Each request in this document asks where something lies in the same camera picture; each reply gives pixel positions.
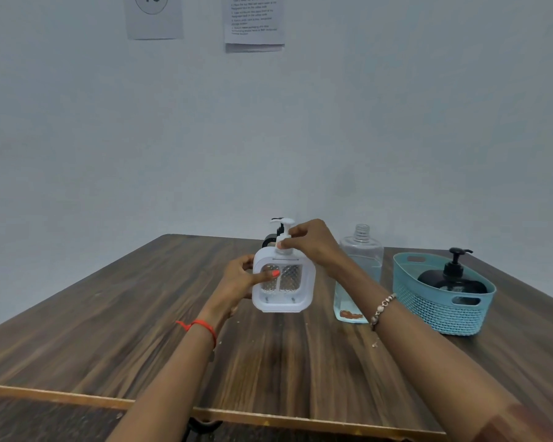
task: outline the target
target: blue liquid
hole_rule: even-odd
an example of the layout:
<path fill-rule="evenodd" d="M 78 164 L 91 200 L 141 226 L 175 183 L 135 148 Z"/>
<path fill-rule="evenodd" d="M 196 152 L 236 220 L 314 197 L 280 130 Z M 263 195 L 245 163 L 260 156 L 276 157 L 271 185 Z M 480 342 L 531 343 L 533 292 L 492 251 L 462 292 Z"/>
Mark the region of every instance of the blue liquid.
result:
<path fill-rule="evenodd" d="M 380 260 L 362 256 L 350 257 L 359 264 L 359 267 L 361 267 L 372 279 L 377 282 L 381 281 L 382 264 Z M 363 313 L 356 307 L 354 301 L 350 299 L 346 290 L 337 282 L 334 290 L 334 316 L 340 321 L 353 322 L 355 324 L 365 324 L 369 322 L 368 319 L 363 317 Z"/>

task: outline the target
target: table edge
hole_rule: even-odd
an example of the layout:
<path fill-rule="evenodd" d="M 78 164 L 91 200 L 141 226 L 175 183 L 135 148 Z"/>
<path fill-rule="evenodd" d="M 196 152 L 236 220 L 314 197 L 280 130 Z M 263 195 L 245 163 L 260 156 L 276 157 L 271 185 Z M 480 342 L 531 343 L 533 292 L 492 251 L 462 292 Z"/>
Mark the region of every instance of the table edge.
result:
<path fill-rule="evenodd" d="M 102 397 L 99 395 L 63 393 L 37 390 L 18 386 L 0 385 L 0 397 L 49 401 L 68 405 L 84 405 L 97 408 L 128 410 L 135 402 L 126 398 Z M 441 431 L 411 430 L 408 428 L 382 427 L 378 425 L 353 424 L 345 422 L 314 420 L 301 417 L 273 416 L 270 414 L 247 413 L 195 407 L 192 417 L 203 421 L 222 420 L 235 424 L 258 425 L 290 430 L 305 430 L 370 436 L 394 440 L 410 439 L 421 442 L 448 442 L 448 436 Z"/>

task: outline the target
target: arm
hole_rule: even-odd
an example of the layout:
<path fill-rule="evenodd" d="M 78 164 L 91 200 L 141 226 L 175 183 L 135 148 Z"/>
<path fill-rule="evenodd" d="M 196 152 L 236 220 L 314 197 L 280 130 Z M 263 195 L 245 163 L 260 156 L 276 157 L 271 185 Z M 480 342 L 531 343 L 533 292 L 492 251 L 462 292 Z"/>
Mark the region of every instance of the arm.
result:
<path fill-rule="evenodd" d="M 389 292 L 339 248 L 322 220 L 300 224 L 290 233 L 293 238 L 283 240 L 281 247 L 304 252 L 326 268 L 364 316 L 375 314 Z M 469 356 L 398 300 L 385 308 L 376 329 L 385 348 L 452 440 L 470 442 L 480 432 L 485 435 L 497 417 L 509 416 L 512 409 L 522 407 Z"/>
<path fill-rule="evenodd" d="M 221 332 L 225 321 L 235 312 L 239 301 L 257 283 L 270 281 L 278 272 L 249 274 L 254 255 L 232 260 L 221 282 L 197 319 Z M 201 325 L 193 325 L 162 370 L 111 433 L 108 442 L 175 442 L 186 429 L 190 412 L 209 357 L 214 349 L 213 336 Z"/>

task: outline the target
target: hand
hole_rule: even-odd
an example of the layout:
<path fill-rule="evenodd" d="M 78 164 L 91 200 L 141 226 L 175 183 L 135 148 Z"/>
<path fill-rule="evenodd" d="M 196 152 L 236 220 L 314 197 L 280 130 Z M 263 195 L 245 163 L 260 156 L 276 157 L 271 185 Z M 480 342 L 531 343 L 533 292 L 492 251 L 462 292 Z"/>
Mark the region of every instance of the hand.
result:
<path fill-rule="evenodd" d="M 249 297 L 251 289 L 260 282 L 271 281 L 280 275 L 278 270 L 257 274 L 246 272 L 252 268 L 254 254 L 247 254 L 228 263 L 217 288 L 203 306 L 198 319 L 207 321 L 219 333 L 226 319 L 232 316 L 244 297 Z"/>
<path fill-rule="evenodd" d="M 281 240 L 279 248 L 298 249 L 327 271 L 330 271 L 340 257 L 345 256 L 323 220 L 315 219 L 301 223 L 291 228 L 289 233 L 291 238 Z"/>

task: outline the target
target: red string bracelet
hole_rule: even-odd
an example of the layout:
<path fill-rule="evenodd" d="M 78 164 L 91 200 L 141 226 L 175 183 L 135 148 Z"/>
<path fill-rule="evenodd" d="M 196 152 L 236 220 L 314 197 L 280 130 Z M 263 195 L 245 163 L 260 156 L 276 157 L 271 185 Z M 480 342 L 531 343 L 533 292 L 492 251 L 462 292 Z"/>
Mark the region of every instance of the red string bracelet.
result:
<path fill-rule="evenodd" d="M 193 326 L 193 324 L 199 324 L 203 326 L 205 329 L 207 329 L 209 332 L 211 332 L 211 335 L 213 335 L 213 349 L 217 347 L 217 334 L 215 333 L 215 330 L 211 324 L 206 323 L 202 319 L 195 319 L 190 324 L 185 324 L 182 321 L 176 321 L 177 324 L 180 324 L 182 327 L 184 327 L 185 331 L 189 331 L 189 329 Z"/>

